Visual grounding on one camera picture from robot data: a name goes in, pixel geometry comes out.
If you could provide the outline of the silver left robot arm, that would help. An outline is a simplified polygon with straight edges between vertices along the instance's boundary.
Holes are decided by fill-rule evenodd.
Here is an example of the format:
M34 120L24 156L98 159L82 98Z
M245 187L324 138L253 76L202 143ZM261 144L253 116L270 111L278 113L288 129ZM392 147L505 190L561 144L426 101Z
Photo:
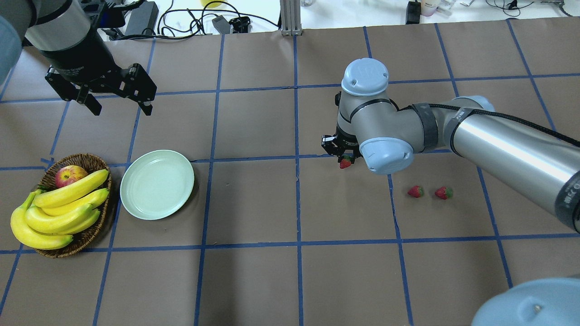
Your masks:
M136 102L151 115L157 86L138 63L122 69L77 0L1 2L1 81L16 66L29 41L49 62L45 80L63 101L76 101L94 115L102 106L96 93Z

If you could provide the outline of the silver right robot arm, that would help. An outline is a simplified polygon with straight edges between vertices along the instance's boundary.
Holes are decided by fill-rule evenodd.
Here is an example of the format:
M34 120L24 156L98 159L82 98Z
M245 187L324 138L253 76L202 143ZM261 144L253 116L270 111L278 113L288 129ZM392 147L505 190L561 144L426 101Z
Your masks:
M408 168L414 155L446 147L579 231L579 142L497 113L482 96L399 109L387 94L389 72L374 58L345 69L336 132L321 146L339 161L363 158L377 175Z

